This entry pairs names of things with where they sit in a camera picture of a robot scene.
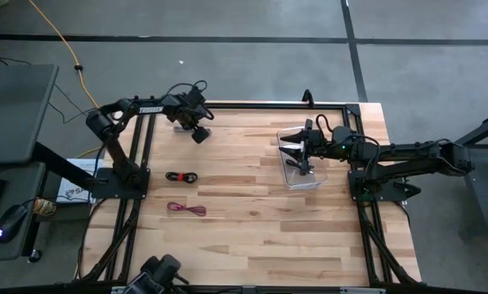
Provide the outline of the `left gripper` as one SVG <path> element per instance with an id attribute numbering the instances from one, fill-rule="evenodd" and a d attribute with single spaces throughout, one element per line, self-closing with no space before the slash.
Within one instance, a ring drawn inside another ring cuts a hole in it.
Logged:
<path id="1" fill-rule="evenodd" d="M 205 106 L 205 98 L 201 90 L 190 90 L 179 94 L 165 96 L 168 106 L 167 119 L 178 122 L 185 131 L 192 131 L 192 139 L 201 144 L 209 137 L 209 131 L 199 125 L 203 118 L 212 119 L 212 112 Z"/>

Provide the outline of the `yellow printed can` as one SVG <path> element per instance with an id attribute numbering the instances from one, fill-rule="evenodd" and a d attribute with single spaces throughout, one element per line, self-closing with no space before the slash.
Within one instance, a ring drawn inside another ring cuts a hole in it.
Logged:
<path id="1" fill-rule="evenodd" d="M 39 216 L 52 216 L 56 213 L 56 204 L 44 198 L 36 198 L 33 213 Z"/>

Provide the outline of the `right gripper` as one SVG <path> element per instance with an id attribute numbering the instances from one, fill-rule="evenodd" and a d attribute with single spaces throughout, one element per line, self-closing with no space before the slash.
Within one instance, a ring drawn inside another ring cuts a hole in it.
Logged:
<path id="1" fill-rule="evenodd" d="M 299 146 L 281 146 L 279 151 L 294 159 L 300 159 L 300 174 L 307 175 L 311 173 L 312 166 L 309 163 L 309 157 L 322 157 L 327 145 L 321 129 L 313 128 L 313 121 L 307 119 L 304 128 L 296 134 L 282 136 L 280 140 L 300 144 Z"/>

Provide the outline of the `white printed cardboard box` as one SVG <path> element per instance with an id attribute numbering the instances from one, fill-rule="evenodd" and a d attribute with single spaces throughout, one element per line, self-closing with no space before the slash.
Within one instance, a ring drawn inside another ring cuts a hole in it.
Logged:
<path id="1" fill-rule="evenodd" d="M 85 172 L 93 175 L 94 168 L 103 167 L 103 160 L 99 159 L 96 162 L 95 159 L 90 158 L 69 158 L 68 161 L 80 167 Z M 62 204 L 77 204 L 77 203 L 91 203 L 94 204 L 96 200 L 92 197 L 92 194 L 87 190 L 71 183 L 67 179 L 63 178 L 60 181 L 59 191 L 57 193 L 56 203 Z"/>

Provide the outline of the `black aluminium table frame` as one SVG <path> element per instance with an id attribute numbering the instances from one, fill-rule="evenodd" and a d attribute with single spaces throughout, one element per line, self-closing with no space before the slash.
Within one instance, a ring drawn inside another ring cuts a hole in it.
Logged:
<path id="1" fill-rule="evenodd" d="M 323 114 L 387 142 L 378 104 L 236 102 L 212 104 L 211 136 L 196 144 L 164 116 L 131 121 L 120 144 L 151 171 L 131 237 L 104 278 L 133 278 L 152 256 L 170 254 L 198 285 L 365 286 L 396 276 L 366 251 L 348 165 L 328 161 L 327 181 L 289 190 L 277 147 L 280 129 Z"/>

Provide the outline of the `grey desk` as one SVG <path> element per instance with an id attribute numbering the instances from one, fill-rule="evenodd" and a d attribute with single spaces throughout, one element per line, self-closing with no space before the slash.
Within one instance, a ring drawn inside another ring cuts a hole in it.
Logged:
<path id="1" fill-rule="evenodd" d="M 0 218 L 14 205 L 25 205 L 27 211 L 16 236 L 0 243 L 0 261 L 29 254 L 34 199 L 43 190 L 47 171 L 33 160 L 34 146 L 58 71 L 55 65 L 0 66 Z"/>

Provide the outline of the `clear plastic organizer bin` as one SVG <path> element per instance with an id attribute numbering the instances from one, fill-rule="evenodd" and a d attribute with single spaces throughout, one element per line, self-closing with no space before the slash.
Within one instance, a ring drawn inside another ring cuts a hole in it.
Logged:
<path id="1" fill-rule="evenodd" d="M 303 128 L 304 126 L 280 129 L 276 133 L 278 147 L 286 146 L 286 145 L 291 145 L 291 146 L 296 145 L 302 148 L 301 143 L 300 144 L 289 143 L 280 140 L 280 138 L 282 136 L 296 134 L 299 131 L 301 131 Z M 289 190 L 315 189 L 327 181 L 326 167 L 328 166 L 328 161 L 326 159 L 309 157 L 309 163 L 312 166 L 311 173 L 307 175 L 301 175 L 300 168 L 299 168 L 300 163 L 298 163 L 294 158 L 291 158 L 288 155 L 283 154 L 282 152 L 279 152 L 279 157 L 284 172 L 284 181 L 288 186 Z"/>

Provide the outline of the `black computer mouse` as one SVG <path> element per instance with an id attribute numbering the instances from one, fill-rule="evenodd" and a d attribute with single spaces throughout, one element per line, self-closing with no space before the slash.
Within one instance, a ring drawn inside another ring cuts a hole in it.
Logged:
<path id="1" fill-rule="evenodd" d="M 28 214 L 24 204 L 10 206 L 0 218 L 0 243 L 9 243 L 20 231 L 23 220 Z"/>

